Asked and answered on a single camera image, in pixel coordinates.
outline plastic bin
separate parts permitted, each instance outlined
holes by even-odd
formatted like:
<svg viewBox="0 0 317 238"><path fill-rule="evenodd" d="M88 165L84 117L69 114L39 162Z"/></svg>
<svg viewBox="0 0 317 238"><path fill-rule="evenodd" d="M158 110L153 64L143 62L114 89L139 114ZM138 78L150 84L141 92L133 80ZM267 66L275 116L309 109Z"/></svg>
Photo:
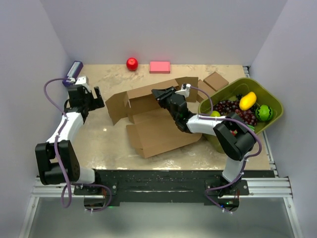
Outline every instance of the plastic bin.
<svg viewBox="0 0 317 238"><path fill-rule="evenodd" d="M251 78L239 78L236 81L230 83L226 87L217 91L211 96L213 105L223 100L236 100L236 95L242 93L247 95L249 92L254 92L257 96L256 103L258 105L268 105L273 109L273 118L270 121L259 121L255 126L255 133L259 134L272 123L274 123L283 114L283 106L279 100L277 100L272 94L265 90L258 82ZM198 107L198 113L210 113L211 106L209 99L202 101ZM216 151L224 153L216 136L204 134L207 140L214 146Z"/></svg>

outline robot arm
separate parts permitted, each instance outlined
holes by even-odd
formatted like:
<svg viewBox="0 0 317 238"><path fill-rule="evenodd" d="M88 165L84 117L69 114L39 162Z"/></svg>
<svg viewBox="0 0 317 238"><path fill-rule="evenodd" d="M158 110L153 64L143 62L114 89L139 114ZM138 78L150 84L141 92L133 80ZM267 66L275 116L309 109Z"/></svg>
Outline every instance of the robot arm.
<svg viewBox="0 0 317 238"><path fill-rule="evenodd" d="M225 117L212 118L190 112L185 100L185 97L189 96L190 87L190 84L183 84L179 91L170 87L164 90L153 89L152 93L159 105L168 109L181 131L217 136L228 156L222 178L225 179L224 183L230 183L239 176L243 159L252 150L256 141L243 126L233 121L227 121L227 119L234 119L242 122L235 113L230 113Z"/></svg>
<svg viewBox="0 0 317 238"><path fill-rule="evenodd" d="M79 166L72 142L79 128L85 123L89 111L102 108L105 104L98 87L94 88L97 95L97 98L94 98L88 85L88 78L85 76L79 77L76 83L67 89L69 108L64 110L67 122L57 141L58 151L70 182L93 183L96 179L95 171ZM64 120L63 115L54 134L45 143L40 143L35 147L39 175L44 185L65 182L59 164L51 161L55 158L54 141Z"/></svg>

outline wooden table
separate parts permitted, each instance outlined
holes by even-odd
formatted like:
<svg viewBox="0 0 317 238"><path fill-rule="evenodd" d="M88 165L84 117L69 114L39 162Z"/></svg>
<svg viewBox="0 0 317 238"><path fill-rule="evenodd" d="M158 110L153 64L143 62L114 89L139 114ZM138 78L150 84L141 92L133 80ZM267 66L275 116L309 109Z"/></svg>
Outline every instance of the wooden table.
<svg viewBox="0 0 317 238"><path fill-rule="evenodd" d="M204 79L217 71L229 82L245 77L241 65L172 65L170 74L149 74L148 65L140 65L136 72L130 72L125 65L85 65L81 75L89 78L90 87L99 86L103 99L111 95L183 76L197 76ZM197 112L198 103L189 103ZM215 151L204 138L200 141L151 158L144 159L130 146L126 125L128 118L112 125L107 108L89 112L89 116L78 132L74 149L81 166L96 169L131 170L223 170L226 155ZM246 169L269 170L265 149L250 159Z"/></svg>

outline wall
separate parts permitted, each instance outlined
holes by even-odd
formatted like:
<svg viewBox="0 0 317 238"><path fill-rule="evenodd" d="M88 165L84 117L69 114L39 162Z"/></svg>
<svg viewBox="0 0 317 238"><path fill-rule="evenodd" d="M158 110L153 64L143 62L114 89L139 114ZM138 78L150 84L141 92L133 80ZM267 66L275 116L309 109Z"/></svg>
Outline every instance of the wall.
<svg viewBox="0 0 317 238"><path fill-rule="evenodd" d="M71 62L38 0L2 0L0 32L0 236L16 238L38 173L35 145L60 117L43 85ZM60 104L67 97L60 84L49 92Z"/></svg>
<svg viewBox="0 0 317 238"><path fill-rule="evenodd" d="M84 63L250 65L286 0L41 0L72 59Z"/></svg>
<svg viewBox="0 0 317 238"><path fill-rule="evenodd" d="M316 226L317 1L288 0L251 66L258 80L284 105L268 132L280 176L289 176L306 238Z"/></svg>

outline pink box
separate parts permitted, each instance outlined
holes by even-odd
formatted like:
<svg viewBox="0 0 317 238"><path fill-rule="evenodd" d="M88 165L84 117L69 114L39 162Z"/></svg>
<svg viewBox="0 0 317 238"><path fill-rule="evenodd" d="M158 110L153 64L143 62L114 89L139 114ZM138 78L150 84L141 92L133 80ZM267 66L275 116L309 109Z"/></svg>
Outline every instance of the pink box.
<svg viewBox="0 0 317 238"><path fill-rule="evenodd" d="M170 73L170 62L168 61L151 61L150 73Z"/></svg>

